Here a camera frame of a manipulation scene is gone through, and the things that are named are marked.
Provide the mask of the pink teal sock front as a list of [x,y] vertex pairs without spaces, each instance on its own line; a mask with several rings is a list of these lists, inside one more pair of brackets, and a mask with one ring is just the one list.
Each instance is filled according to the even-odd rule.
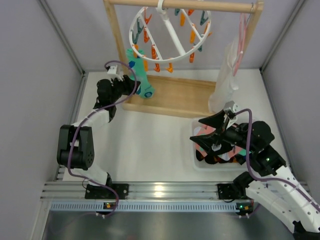
[[[194,130],[193,130],[193,135],[194,136],[202,136],[202,135],[208,135],[211,134],[215,131],[216,129],[211,127],[211,126],[207,126],[207,125],[202,125],[202,126],[197,126]],[[197,151],[200,152],[200,154],[203,157],[206,157],[208,154],[205,152],[205,150],[197,143],[195,143],[195,149]]]

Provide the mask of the mint green sock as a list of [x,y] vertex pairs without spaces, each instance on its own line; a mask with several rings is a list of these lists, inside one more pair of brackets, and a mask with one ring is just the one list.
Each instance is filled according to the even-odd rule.
[[139,56],[135,57],[134,54],[135,52],[131,48],[126,50],[128,65],[134,71],[136,79],[139,82],[136,94],[143,99],[150,99],[153,97],[155,89],[148,81],[144,59]]

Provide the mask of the white round clip hanger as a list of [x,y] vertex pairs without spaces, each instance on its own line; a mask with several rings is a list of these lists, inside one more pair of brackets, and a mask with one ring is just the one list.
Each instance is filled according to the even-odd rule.
[[[188,59],[190,63],[194,62],[196,51],[201,51],[203,43],[207,40],[207,38],[212,34],[211,26],[212,26],[212,15],[208,10],[201,11],[201,19],[199,26],[204,27],[203,31],[198,30],[197,24],[192,21],[191,16],[194,13],[194,9],[181,9],[176,8],[174,10],[175,16],[180,16],[179,25],[181,27],[185,25],[189,25],[190,27],[190,35],[189,35],[189,43],[191,44],[190,48],[185,49],[183,44],[171,23],[168,8],[163,7],[163,1],[159,0],[155,11],[160,17],[161,22],[164,24],[164,27],[168,31],[169,39],[172,41],[174,47],[177,50],[177,56],[173,57],[165,57],[160,48],[157,46],[155,38],[151,33],[151,24],[150,21],[152,19],[152,15],[148,15],[148,6],[142,7],[137,14],[129,28],[129,43],[131,46],[132,55],[134,58],[143,59],[145,63],[151,62],[155,64],[172,64],[174,62],[178,62],[185,58]],[[143,36],[143,42],[145,44],[150,44],[150,54],[146,55],[143,50],[139,49],[138,40],[139,37]]]

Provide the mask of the black white striped sock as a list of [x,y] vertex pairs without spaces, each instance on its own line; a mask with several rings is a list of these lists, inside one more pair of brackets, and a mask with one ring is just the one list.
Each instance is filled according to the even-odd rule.
[[224,144],[213,144],[211,146],[213,156],[220,163],[229,162],[232,163],[236,161],[236,156],[245,156],[246,150],[239,146],[224,143]]

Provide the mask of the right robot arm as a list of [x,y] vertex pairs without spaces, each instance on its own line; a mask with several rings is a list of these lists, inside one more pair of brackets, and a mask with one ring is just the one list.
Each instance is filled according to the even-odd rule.
[[247,170],[232,183],[220,183],[221,200],[250,199],[277,217],[296,240],[320,238],[320,206],[301,186],[281,155],[271,146],[275,136],[264,121],[253,121],[252,111],[248,122],[237,124],[237,112],[221,110],[198,120],[210,133],[198,134],[190,140],[202,148],[197,156],[212,163],[220,155],[239,147],[244,156],[236,156]]

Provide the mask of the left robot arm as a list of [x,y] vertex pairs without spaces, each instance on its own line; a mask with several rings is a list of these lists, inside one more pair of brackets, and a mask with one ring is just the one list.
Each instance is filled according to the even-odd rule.
[[108,172],[96,162],[98,150],[94,136],[115,117],[122,96],[131,97],[141,82],[128,75],[101,79],[97,82],[97,98],[92,111],[73,124],[64,124],[59,129],[57,163],[66,167],[69,175],[87,180],[91,186],[116,193]]

